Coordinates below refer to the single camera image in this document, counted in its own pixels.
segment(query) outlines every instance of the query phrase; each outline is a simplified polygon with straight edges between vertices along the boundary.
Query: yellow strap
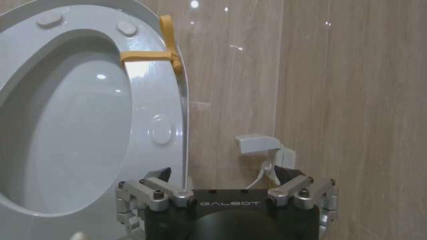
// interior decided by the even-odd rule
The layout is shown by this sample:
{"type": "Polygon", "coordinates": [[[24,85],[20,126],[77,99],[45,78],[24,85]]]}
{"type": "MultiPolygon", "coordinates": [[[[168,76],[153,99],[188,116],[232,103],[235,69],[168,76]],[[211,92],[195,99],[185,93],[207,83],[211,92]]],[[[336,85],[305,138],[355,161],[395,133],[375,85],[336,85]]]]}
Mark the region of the yellow strap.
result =
{"type": "Polygon", "coordinates": [[[120,53],[121,64],[132,61],[169,60],[173,72],[179,75],[183,72],[183,64],[176,50],[173,23],[169,15],[160,16],[160,28],[164,37],[165,51],[124,51],[120,53]]]}

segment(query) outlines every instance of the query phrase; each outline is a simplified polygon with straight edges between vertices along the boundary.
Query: wall tile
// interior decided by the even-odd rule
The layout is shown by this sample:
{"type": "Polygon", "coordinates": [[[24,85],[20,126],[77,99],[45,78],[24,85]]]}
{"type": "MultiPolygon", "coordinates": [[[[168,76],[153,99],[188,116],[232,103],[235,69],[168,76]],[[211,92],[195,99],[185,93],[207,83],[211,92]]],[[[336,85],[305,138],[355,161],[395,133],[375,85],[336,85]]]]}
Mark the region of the wall tile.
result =
{"type": "Polygon", "coordinates": [[[219,115],[221,167],[260,168],[239,158],[236,135],[272,135],[279,73],[281,1],[231,1],[229,62],[225,81],[215,82],[212,109],[219,115]]]}
{"type": "Polygon", "coordinates": [[[8,10],[16,8],[17,6],[31,2],[31,0],[1,0],[0,1],[0,14],[8,10]]]}
{"type": "Polygon", "coordinates": [[[323,35],[321,8],[297,8],[320,2],[284,1],[276,135],[309,175],[336,178],[329,239],[426,239],[427,4],[324,1],[323,35]]]}
{"type": "Polygon", "coordinates": [[[193,189],[217,188],[217,170],[209,166],[188,166],[193,189]]]}
{"type": "Polygon", "coordinates": [[[188,165],[197,168],[217,167],[216,150],[212,146],[212,110],[205,102],[189,103],[189,151],[188,165]]]}

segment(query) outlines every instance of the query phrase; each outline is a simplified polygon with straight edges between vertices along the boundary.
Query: toilet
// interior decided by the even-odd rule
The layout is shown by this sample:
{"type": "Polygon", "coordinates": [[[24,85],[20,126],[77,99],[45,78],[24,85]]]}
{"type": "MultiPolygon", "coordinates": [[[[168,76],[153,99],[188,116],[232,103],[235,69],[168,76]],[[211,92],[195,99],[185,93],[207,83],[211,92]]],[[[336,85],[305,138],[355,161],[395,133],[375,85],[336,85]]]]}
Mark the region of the toilet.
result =
{"type": "Polygon", "coordinates": [[[1,240],[120,239],[117,183],[171,167],[185,188],[185,69],[123,58],[167,50],[133,0],[36,0],[0,16],[1,240]]]}

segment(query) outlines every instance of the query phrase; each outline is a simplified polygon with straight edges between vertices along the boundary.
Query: white cable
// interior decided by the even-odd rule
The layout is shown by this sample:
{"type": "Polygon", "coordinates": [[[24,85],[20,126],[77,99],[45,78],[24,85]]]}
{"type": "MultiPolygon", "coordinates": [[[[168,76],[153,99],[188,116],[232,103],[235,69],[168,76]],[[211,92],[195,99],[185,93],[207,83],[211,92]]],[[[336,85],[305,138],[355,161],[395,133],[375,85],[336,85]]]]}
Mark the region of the white cable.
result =
{"type": "Polygon", "coordinates": [[[245,187],[245,189],[249,189],[251,187],[253,187],[253,185],[263,179],[265,170],[268,170],[269,168],[271,168],[271,163],[268,161],[264,161],[260,165],[257,177],[255,181],[245,187]]]}
{"type": "Polygon", "coordinates": [[[69,240],[89,240],[88,236],[83,232],[76,232],[69,240]]]}

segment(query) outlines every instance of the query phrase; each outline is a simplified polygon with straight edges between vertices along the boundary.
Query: toilet lid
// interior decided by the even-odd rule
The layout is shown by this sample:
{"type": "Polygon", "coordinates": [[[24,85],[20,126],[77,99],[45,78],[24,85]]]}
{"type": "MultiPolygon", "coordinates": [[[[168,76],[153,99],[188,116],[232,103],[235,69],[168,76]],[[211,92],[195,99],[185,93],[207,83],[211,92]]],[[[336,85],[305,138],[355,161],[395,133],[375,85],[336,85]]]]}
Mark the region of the toilet lid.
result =
{"type": "Polygon", "coordinates": [[[0,16],[0,233],[4,239],[124,235],[120,181],[187,172],[187,81],[157,16],[132,0],[37,0],[0,16]]]}

